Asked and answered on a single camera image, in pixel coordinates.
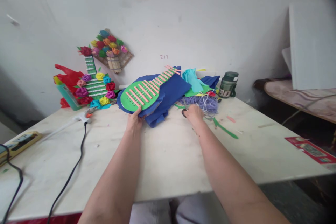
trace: glue gun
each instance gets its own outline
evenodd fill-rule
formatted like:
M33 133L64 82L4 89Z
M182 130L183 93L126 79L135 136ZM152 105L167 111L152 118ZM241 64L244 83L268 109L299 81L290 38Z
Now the glue gun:
M68 127L69 125L73 124L74 121L82 121L84 123L91 123L92 119L90 118L92 116L92 113L96 110L96 108L89 108L88 110L85 110L82 113L77 114L75 117L73 117L69 122L67 122L66 124L64 124L63 126L61 126L60 128L58 128L57 130L55 130L54 132L51 132L49 135L43 137L40 140L40 143L43 142L44 140L47 140L49 137L55 135L56 133L60 132L61 130L65 129L66 127Z

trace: hand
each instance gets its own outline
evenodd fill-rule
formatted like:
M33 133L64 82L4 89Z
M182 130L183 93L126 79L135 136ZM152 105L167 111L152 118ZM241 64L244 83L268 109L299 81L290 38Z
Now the hand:
M128 115L127 126L126 126L127 130L130 130L130 129L140 130L141 129L142 122L144 119L139 117L140 112L141 112L141 106L139 106L138 109L133 114Z
M203 120L204 113L196 104L191 104L187 111L184 111L185 116L192 125Z

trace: gray pants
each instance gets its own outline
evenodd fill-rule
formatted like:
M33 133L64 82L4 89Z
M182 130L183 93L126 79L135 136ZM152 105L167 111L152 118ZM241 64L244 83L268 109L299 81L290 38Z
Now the gray pants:
M215 193L136 203L130 224L229 223Z

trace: yellow paper flower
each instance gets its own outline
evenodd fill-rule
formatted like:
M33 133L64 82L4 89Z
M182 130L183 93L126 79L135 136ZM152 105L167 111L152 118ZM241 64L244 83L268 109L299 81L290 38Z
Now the yellow paper flower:
M109 47L111 47L111 48L116 48L116 47L117 47L117 44L112 42L112 43L109 44Z
M104 96L104 97L100 98L99 102L100 102L100 104L101 104L102 106L104 106L104 105L110 103L110 99L107 98L106 96Z
M99 81L100 81L100 80L102 81L104 76L105 76L105 74L103 74L103 73L97 73L97 74L96 74L96 78L97 78L97 80L99 80Z
M97 47L97 40L92 40L92 41L91 41L91 45L92 45L93 47Z

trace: green thermos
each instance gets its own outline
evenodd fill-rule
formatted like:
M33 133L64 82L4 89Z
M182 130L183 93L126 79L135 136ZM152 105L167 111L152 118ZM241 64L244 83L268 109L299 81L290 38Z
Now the green thermos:
M226 72L222 78L218 96L222 98L236 97L236 86L238 81L237 72Z

